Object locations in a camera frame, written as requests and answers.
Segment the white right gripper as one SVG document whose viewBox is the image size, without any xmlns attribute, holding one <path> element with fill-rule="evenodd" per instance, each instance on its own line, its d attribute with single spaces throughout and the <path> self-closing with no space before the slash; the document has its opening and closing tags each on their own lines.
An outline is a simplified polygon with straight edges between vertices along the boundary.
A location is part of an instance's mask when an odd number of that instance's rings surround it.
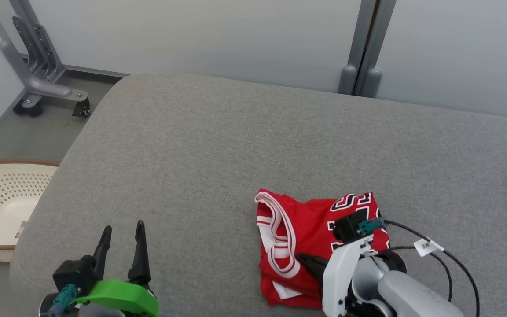
<svg viewBox="0 0 507 317">
<path fill-rule="evenodd" d="M 327 317 L 345 315 L 345 302 L 356 265 L 371 250 L 374 235 L 345 243 L 333 251 L 330 260 L 298 253 L 297 260 L 316 280 L 323 279 L 323 312 Z"/>
</svg>

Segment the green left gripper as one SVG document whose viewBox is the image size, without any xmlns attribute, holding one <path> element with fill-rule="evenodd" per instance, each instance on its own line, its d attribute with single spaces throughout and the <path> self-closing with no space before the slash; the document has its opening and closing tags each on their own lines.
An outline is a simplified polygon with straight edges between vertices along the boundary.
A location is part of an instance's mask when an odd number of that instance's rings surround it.
<svg viewBox="0 0 507 317">
<path fill-rule="evenodd" d="M 145 224 L 137 222 L 135 233 L 136 248 L 132 267 L 128 272 L 129 282 L 103 280 L 107 251 L 111 243 L 111 225 L 107 225 L 97 243 L 93 257 L 96 261 L 94 272 L 98 281 L 90 293 L 76 297 L 76 304 L 96 304 L 109 309 L 128 312 L 141 317 L 157 317 L 159 302 L 156 297 L 139 284 L 151 280 Z"/>
</svg>

